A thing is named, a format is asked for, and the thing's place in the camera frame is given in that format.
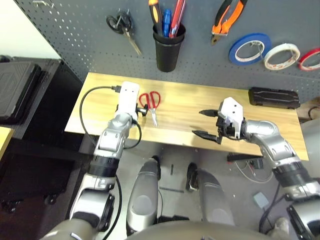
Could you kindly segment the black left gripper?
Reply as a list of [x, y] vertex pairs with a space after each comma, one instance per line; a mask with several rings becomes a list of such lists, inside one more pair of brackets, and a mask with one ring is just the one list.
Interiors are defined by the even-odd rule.
[[145, 117], [148, 113], [148, 110], [149, 110], [148, 104], [145, 104], [144, 107], [138, 107], [138, 104], [136, 104], [135, 112], [137, 115], [139, 115], [139, 113], [141, 113], [141, 115], [143, 117]]

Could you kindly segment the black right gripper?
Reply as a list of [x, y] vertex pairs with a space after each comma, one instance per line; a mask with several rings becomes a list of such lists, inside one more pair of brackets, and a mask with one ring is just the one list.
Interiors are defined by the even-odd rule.
[[235, 129], [231, 127], [230, 123], [225, 123], [225, 120], [219, 116], [217, 110], [205, 109], [205, 110], [199, 111], [199, 113], [207, 117], [213, 117], [213, 118], [217, 117], [216, 126], [217, 126], [218, 136], [202, 130], [192, 130], [192, 133], [195, 134], [196, 136], [204, 140], [215, 142], [219, 145], [222, 143], [223, 138], [227, 138], [232, 141], [240, 141], [242, 139], [241, 136], [235, 137]]

